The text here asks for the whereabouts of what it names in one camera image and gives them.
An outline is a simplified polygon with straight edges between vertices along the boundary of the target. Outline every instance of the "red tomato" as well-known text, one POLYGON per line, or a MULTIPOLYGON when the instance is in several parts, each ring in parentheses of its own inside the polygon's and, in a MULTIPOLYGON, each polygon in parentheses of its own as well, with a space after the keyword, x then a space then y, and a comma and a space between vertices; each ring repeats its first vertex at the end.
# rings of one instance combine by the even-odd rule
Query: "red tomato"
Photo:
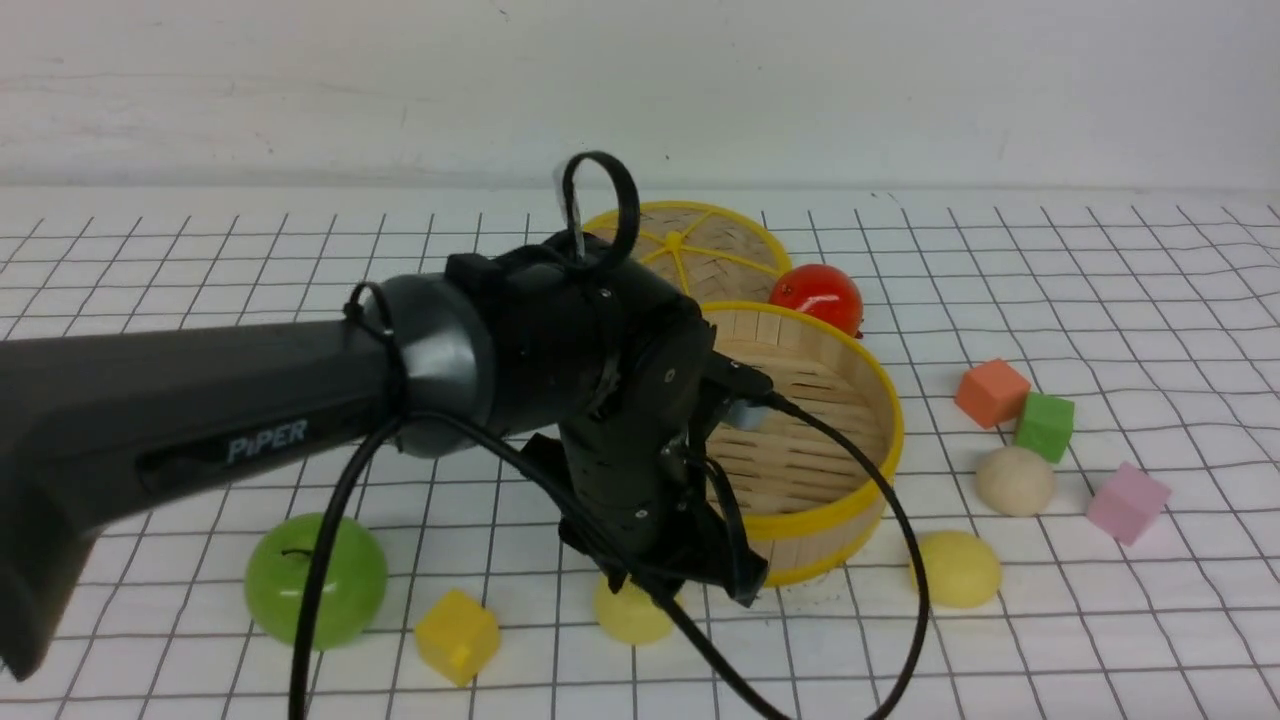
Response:
POLYGON ((842 270, 831 265, 800 265, 778 278, 771 305, 817 318, 852 337, 863 337, 863 293, 842 270))

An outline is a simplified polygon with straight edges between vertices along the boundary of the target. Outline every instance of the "robotic arm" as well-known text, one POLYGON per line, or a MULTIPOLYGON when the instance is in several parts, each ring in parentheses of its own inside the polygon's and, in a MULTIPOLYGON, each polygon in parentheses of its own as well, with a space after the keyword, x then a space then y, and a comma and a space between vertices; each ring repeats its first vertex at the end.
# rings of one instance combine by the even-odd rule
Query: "robotic arm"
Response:
MULTIPOLYGON (((838 432, 774 393, 767 375, 717 354, 698 305, 630 259, 639 199, 621 163, 575 156, 563 183, 568 229, 498 258, 451 256, 439 274, 361 283, 342 320, 0 343, 8 670, 18 680, 38 670, 99 534, 116 520, 357 438, 366 438, 356 454, 365 460, 384 437, 422 459, 479 442, 506 451, 556 500, 561 539, 591 557, 614 592, 635 578, 751 707, 785 717, 673 601, 689 580, 742 606, 763 587, 768 562, 749 548, 705 442, 741 415, 731 411, 765 405, 845 447, 904 528, 920 612, 904 674, 873 715, 886 716, 905 692, 928 616, 923 561, 892 488, 838 432), (602 164, 618 192, 612 243, 577 224, 572 168, 584 159, 602 164), (548 425, 559 439, 535 434, 518 454, 500 441, 548 425)), ((335 500, 355 477, 344 474, 335 500)), ((340 502, 330 505, 333 532, 340 512, 340 502)), ((317 544, 315 603, 326 561, 317 544)), ((305 625, 300 619, 291 688, 298 717, 305 625)))

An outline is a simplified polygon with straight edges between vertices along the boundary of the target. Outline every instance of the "orange cube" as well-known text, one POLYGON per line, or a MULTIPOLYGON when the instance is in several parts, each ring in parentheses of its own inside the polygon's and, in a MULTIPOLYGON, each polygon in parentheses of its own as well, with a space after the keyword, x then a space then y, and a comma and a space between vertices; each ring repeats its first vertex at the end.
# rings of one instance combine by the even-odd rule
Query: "orange cube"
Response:
POLYGON ((972 368, 960 380, 956 405, 986 429, 1018 418, 1032 383, 1004 360, 972 368))

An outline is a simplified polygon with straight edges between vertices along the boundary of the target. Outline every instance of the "grid paper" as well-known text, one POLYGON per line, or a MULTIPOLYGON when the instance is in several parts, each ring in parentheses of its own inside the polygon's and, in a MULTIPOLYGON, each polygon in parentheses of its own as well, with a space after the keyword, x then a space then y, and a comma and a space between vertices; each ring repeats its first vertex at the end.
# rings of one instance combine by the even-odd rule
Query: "grid paper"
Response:
MULTIPOLYGON (((0 337, 335 318, 360 279, 557 229, 550 202, 503 197, 475 214, 5 217, 0 337)), ((902 397, 897 488, 914 527, 974 532, 1004 560, 998 601, 936 609, 896 717, 1280 716, 1275 205, 721 197, 759 217, 795 264, 855 278, 865 346, 902 397), (998 516, 973 491, 978 459, 1010 428, 979 430, 951 397, 995 356, 1076 402, 1038 518, 998 516), (1174 488, 1132 548, 1083 515, 1125 460, 1174 488)), ((251 624, 241 577, 261 533, 323 510, 349 452, 111 528, 45 666, 22 685, 0 680, 0 720, 282 717, 289 652, 251 624)), ((392 579, 362 639, 312 664, 311 717, 751 717, 682 638, 634 651, 607 639, 591 618, 596 575, 558 544, 554 506, 486 454, 428 462, 384 448, 348 514, 383 543, 392 579), (407 635, 452 587, 503 624, 502 651, 465 689, 428 670, 407 635)), ((910 639, 905 557, 887 521, 846 568, 765 591, 750 611, 700 587, 685 606, 783 711, 864 716, 910 639)))

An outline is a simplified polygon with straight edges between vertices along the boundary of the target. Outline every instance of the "foam block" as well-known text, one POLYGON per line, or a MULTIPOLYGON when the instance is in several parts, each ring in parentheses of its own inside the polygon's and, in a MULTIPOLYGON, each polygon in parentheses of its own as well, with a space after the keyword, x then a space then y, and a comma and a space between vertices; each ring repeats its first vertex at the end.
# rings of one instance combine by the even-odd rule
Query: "foam block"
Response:
POLYGON ((456 687, 463 687, 498 652, 498 619, 462 591, 453 588, 413 628, 422 662, 456 687))
POLYGON ((1124 462, 1093 496, 1087 516, 1121 544, 1130 546, 1155 524, 1171 495, 1169 486, 1124 462))
POLYGON ((1023 411, 1032 383, 1004 360, 972 368, 960 380, 956 405, 986 429, 1012 420, 1023 411))
POLYGON ((1034 451, 1050 462, 1059 462, 1071 445, 1075 430, 1075 404, 1064 397, 1032 392, 1023 404, 1014 445, 1034 451))

